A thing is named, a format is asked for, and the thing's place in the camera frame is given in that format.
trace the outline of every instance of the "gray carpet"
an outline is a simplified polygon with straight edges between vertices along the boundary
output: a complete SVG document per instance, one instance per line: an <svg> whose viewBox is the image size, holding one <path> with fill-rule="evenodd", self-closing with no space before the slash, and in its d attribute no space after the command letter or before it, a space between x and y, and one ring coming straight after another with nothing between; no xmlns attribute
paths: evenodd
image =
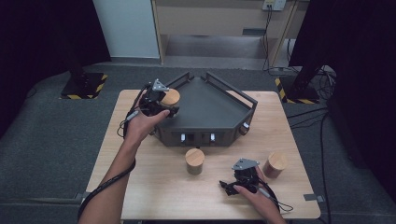
<svg viewBox="0 0 396 224"><path fill-rule="evenodd" d="M69 78L68 73L37 83L29 93L20 114L0 140L1 199L72 199L77 192L83 192L122 90L140 89L156 77L166 83L185 72L201 76L211 71L242 91L277 91L274 77L263 71L111 65L93 65L85 69L87 72L104 72L108 75L97 99L60 100L60 92ZM318 78L314 79L313 84L318 87ZM325 101L319 105L283 104L287 116L323 106ZM290 119L290 125L323 112ZM320 122L315 122L321 117L301 124L313 123L312 126L298 125L301 128L292 129L317 195L324 195L320 169ZM331 119L325 120L323 130L326 186L332 223L396 223L395 203L369 170L353 166ZM326 203L320 203L319 206L322 219L327 221ZM76 204L1 203L0 223L76 223L77 211ZM293 223L320 221L293 220Z"/></svg>

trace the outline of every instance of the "power outlet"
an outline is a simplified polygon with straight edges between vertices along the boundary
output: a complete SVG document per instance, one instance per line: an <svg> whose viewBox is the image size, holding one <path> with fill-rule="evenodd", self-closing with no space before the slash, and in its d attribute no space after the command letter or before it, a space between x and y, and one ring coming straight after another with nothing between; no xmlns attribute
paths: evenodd
<svg viewBox="0 0 396 224"><path fill-rule="evenodd" d="M262 10L269 11L270 9L273 11L281 11L285 8L287 0L264 0L262 4Z"/></svg>
<svg viewBox="0 0 396 224"><path fill-rule="evenodd" d="M262 10L269 11L270 8L274 8L275 0L264 0L264 4L262 4Z"/></svg>

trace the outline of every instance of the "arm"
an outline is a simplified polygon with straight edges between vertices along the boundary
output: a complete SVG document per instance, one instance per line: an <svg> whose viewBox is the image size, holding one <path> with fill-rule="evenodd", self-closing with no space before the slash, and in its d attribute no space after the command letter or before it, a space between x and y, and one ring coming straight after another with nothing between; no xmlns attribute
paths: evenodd
<svg viewBox="0 0 396 224"><path fill-rule="evenodd" d="M264 175L258 166L256 166L256 171L260 179L264 180ZM256 193L251 193L247 189L241 186L233 186L236 191L245 196L254 206L254 208L262 215L262 217L268 220L271 224L284 224L285 219L279 214L275 204L265 197L262 193L257 191Z"/></svg>
<svg viewBox="0 0 396 224"><path fill-rule="evenodd" d="M146 138L155 124L165 119L169 110L153 117L139 113L130 120L128 132L114 161L110 165L102 183L128 169L134 162L140 143ZM97 194L85 207L78 223L120 223L122 205L129 175Z"/></svg>

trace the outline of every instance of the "black plastic tray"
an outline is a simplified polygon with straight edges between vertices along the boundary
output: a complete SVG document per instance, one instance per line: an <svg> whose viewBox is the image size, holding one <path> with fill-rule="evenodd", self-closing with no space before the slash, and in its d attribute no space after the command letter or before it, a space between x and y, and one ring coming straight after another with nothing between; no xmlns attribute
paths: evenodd
<svg viewBox="0 0 396 224"><path fill-rule="evenodd" d="M257 101L207 72L186 73L165 86L180 93L177 115L156 126L155 135L168 147L229 146L248 132ZM251 106L232 96L234 91Z"/></svg>

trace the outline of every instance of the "wrist strap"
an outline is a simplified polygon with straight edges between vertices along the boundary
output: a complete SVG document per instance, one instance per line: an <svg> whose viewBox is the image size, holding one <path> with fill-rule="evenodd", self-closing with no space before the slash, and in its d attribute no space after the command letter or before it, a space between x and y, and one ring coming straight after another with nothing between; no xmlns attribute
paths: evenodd
<svg viewBox="0 0 396 224"><path fill-rule="evenodd" d="M82 212L84 212L85 207L87 206L87 204L90 202L90 200L96 196L98 193L100 193L102 190L108 188L110 185L114 184L116 181L118 181L119 179L125 177L126 175L128 175L129 173L131 173L131 171L134 169L134 167L136 166L136 159L134 159L134 162L132 163L132 165L126 169L124 172L120 173L119 175L114 176L113 178L107 180L105 183L101 184L99 187L97 187L93 192L91 192L87 198L84 200L84 202L81 204L81 207L78 209L78 220L82 215Z"/></svg>

